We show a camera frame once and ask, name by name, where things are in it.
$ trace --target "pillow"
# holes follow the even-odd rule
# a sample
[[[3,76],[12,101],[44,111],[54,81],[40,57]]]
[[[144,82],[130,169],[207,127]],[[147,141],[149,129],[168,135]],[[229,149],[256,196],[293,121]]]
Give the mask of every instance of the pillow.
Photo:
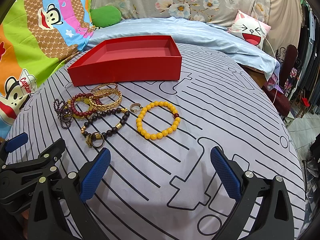
[[[262,49],[263,41],[270,29],[269,25],[238,10],[236,20],[228,32]]]

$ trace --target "ring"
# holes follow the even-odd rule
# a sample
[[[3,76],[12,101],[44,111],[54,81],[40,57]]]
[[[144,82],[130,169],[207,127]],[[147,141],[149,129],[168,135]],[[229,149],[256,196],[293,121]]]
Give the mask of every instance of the ring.
[[[130,111],[133,113],[137,113],[137,112],[141,111],[141,109],[142,109],[142,106],[139,103],[135,103],[130,106]]]

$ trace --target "yellow bead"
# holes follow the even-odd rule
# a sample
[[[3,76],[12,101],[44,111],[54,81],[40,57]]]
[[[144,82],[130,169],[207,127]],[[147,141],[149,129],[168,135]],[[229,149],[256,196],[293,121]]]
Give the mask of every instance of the yellow bead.
[[[161,139],[162,137],[163,137],[163,134],[162,134],[162,133],[160,133],[160,132],[157,133],[157,138],[158,138],[158,139]]]
[[[168,135],[168,131],[167,131],[167,130],[163,130],[163,131],[162,131],[162,135],[163,135],[163,136],[167,136],[167,135]]]

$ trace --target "red object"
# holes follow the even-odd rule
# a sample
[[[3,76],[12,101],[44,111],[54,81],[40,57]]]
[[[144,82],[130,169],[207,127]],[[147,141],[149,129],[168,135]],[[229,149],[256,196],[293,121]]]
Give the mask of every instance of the red object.
[[[179,80],[182,56],[171,36],[106,40],[68,68],[74,86]]]

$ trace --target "cartoon face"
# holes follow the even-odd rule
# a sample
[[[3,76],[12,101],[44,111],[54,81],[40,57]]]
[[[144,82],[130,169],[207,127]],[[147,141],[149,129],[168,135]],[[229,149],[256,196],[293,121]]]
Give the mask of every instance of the cartoon face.
[[[52,25],[61,25],[60,11],[55,7],[53,3],[48,5],[47,11],[43,8],[38,10],[38,23],[39,26],[44,30],[53,30]]]
[[[30,96],[23,93],[19,81],[14,77],[7,79],[5,92],[6,97],[0,96],[0,118],[12,125]]]

